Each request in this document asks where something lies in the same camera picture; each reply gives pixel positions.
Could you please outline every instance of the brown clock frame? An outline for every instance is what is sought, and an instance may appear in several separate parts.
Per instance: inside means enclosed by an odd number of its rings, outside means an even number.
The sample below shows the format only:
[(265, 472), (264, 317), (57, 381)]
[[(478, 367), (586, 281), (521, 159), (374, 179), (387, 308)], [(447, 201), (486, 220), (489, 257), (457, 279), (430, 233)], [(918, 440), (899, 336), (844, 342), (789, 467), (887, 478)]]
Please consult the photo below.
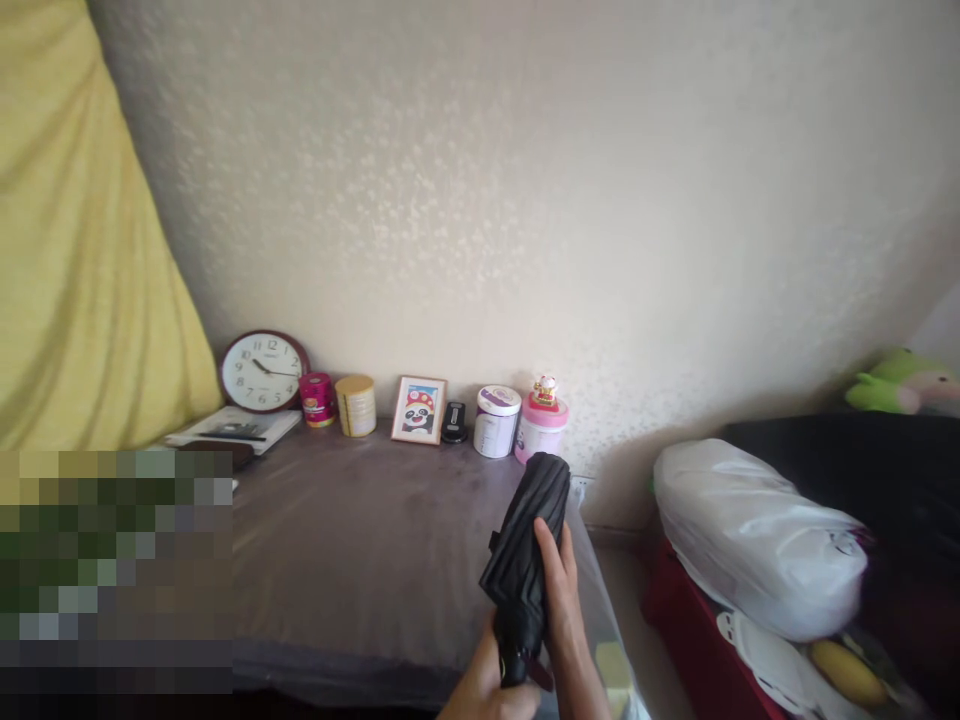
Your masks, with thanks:
[(286, 333), (282, 333), (279, 330), (269, 330), (269, 329), (251, 330), (250, 332), (244, 333), (243, 335), (240, 335), (239, 337), (235, 338), (233, 342), (227, 345), (227, 349), (223, 351), (223, 355), (220, 357), (220, 362), (217, 367), (217, 383), (219, 383), (220, 392), (223, 393), (223, 397), (227, 401), (228, 405), (234, 405), (240, 408), (241, 410), (254, 413), (255, 415), (269, 415), (270, 413), (280, 412), (281, 410), (289, 410), (291, 407), (293, 407), (295, 404), (297, 404), (300, 401), (299, 380), (297, 381), (297, 392), (294, 393), (293, 397), (291, 397), (286, 403), (284, 403), (280, 407), (273, 408), (272, 410), (253, 410), (251, 408), (238, 405), (234, 401), (234, 399), (230, 396), (230, 393), (227, 392), (227, 388), (223, 384), (223, 366), (224, 366), (224, 363), (227, 361), (227, 356), (230, 354), (230, 351), (233, 350), (233, 346), (236, 345), (241, 340), (250, 337), (251, 335), (261, 335), (264, 333), (268, 335), (276, 335), (278, 338), (282, 338), (283, 340), (286, 340), (288, 343), (290, 343), (290, 345), (296, 351), (297, 356), (300, 358), (300, 366), (303, 368), (303, 372), (300, 374), (300, 377), (303, 377), (304, 375), (311, 372), (310, 357), (307, 355), (307, 351), (304, 349), (303, 345), (300, 344), (299, 340), (295, 340), (294, 338), (290, 337)]

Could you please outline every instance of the electrical outlet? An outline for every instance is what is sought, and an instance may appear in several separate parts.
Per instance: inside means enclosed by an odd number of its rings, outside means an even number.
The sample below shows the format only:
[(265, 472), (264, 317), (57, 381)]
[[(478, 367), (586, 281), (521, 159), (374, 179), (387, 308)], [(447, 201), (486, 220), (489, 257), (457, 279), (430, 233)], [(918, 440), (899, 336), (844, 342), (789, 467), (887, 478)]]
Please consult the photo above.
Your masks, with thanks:
[(582, 475), (570, 476), (570, 494), (577, 498), (577, 507), (583, 505), (583, 499), (587, 495), (587, 485), (591, 482), (592, 478), (583, 477)]

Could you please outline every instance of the black small device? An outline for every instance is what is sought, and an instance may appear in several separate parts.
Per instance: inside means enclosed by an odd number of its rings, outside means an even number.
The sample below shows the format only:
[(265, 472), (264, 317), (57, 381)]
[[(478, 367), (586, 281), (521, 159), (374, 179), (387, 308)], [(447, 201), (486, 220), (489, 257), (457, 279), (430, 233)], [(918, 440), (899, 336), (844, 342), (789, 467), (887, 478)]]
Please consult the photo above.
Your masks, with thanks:
[(467, 439), (466, 406), (463, 403), (448, 402), (443, 414), (443, 429), (440, 439), (447, 443), (461, 443)]

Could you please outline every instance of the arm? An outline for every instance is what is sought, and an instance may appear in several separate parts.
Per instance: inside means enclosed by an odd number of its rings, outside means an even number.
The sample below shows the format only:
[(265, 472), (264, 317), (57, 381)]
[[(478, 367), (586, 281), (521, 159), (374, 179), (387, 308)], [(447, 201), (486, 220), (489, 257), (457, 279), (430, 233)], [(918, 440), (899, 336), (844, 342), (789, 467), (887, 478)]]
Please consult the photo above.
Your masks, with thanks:
[(539, 706), (540, 691), (533, 685), (500, 689), (500, 649), (491, 614), (470, 667), (437, 720), (531, 720)]
[(590, 657), (577, 594), (577, 563), (573, 538), (564, 523), (560, 550), (550, 528), (534, 522), (546, 576), (549, 634), (547, 649), (557, 681), (561, 720), (610, 720), (610, 704)]

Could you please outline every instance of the can lid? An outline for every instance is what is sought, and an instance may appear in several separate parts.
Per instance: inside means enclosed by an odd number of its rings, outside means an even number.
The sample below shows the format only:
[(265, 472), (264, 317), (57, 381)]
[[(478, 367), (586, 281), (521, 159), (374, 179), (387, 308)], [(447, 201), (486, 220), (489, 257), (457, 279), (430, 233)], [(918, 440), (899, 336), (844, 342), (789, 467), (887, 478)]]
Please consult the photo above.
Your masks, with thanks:
[(326, 373), (307, 373), (300, 376), (301, 385), (320, 385), (330, 382), (330, 376)]
[(477, 393), (477, 406), (485, 413), (509, 417), (520, 412), (523, 398), (506, 385), (487, 385)]
[(337, 381), (336, 388), (341, 395), (356, 395), (359, 392), (372, 390), (373, 378), (367, 375), (347, 375), (347, 377)]

